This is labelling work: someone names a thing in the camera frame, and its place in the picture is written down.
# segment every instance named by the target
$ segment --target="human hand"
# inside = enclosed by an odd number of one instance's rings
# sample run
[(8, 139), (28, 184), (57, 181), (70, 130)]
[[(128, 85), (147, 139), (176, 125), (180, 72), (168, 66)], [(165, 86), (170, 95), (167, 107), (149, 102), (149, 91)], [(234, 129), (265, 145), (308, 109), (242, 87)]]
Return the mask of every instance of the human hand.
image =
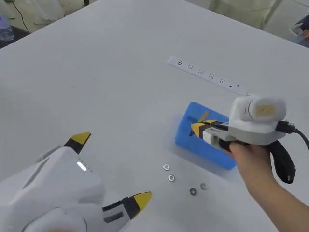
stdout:
[(304, 36), (305, 40), (309, 40), (309, 30), (304, 30), (303, 36)]
[(251, 195), (257, 189), (261, 190), (277, 183), (272, 173), (270, 153), (264, 147), (231, 143), (230, 150), (231, 152), (227, 153), (235, 159)]

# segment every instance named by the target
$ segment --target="table surface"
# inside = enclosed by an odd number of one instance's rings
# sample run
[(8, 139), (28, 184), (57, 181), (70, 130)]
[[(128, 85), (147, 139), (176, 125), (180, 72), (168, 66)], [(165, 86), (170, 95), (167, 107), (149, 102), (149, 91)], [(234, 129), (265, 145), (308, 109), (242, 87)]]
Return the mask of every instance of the table surface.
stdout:
[[(237, 169), (174, 144), (189, 102), (227, 115), (237, 95), (169, 66), (171, 55), (250, 93), (284, 96), (287, 119), (309, 136), (307, 49), (183, 0), (101, 0), (0, 51), (0, 177), (90, 131), (82, 156), (102, 175), (106, 204), (153, 192), (126, 231), (276, 231)], [(282, 143), (297, 168), (285, 187), (308, 203), (305, 144)]]

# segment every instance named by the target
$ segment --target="blue sponge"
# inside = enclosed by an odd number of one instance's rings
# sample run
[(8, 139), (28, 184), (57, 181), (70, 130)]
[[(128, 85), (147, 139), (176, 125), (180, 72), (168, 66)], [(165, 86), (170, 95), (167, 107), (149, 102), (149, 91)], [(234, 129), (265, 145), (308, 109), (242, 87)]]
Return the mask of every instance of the blue sponge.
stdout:
[(186, 150), (192, 151), (198, 156), (208, 159), (221, 167), (230, 170), (236, 166), (236, 162), (224, 151), (212, 147), (204, 140), (197, 138), (195, 134), (189, 136), (191, 132), (191, 124), (198, 122), (205, 111), (208, 111), (209, 113), (206, 119), (228, 122), (228, 117), (193, 101), (189, 104), (178, 127), (176, 144)]

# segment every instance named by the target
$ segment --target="black handle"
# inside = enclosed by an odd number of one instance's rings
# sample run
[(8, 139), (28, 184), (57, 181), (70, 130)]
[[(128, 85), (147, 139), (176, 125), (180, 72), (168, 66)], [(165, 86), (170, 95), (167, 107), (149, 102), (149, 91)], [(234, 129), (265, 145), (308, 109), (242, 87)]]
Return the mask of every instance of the black handle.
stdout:
[[(239, 143), (242, 145), (249, 145), (248, 143), (244, 143), (241, 141), (232, 141), (232, 142)], [(230, 144), (231, 141), (224, 141), (222, 139), (219, 139), (220, 148), (229, 152), (231, 151), (229, 148)], [(282, 146), (282, 144), (278, 140), (264, 147), (272, 154), (274, 158), (275, 170), (279, 179), (287, 184), (293, 183), (296, 169), (291, 159), (291, 156), (289, 155), (287, 150)]]

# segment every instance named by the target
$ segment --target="small metal ring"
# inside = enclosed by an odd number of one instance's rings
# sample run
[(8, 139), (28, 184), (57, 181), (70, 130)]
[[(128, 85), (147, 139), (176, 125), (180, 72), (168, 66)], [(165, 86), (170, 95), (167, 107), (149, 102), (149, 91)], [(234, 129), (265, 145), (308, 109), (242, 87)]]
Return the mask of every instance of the small metal ring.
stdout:
[(195, 196), (195, 195), (197, 194), (197, 190), (196, 190), (195, 188), (191, 188), (191, 189), (190, 189), (190, 194), (191, 194), (192, 196)]
[(206, 190), (207, 189), (207, 186), (206, 186), (205, 183), (201, 183), (200, 187), (201, 187), (202, 190)]
[(168, 170), (170, 169), (170, 166), (169, 166), (168, 164), (164, 164), (164, 165), (163, 165), (163, 169), (164, 169), (165, 171), (168, 171)]
[(175, 181), (175, 176), (174, 175), (169, 175), (168, 177), (170, 182), (174, 182)]

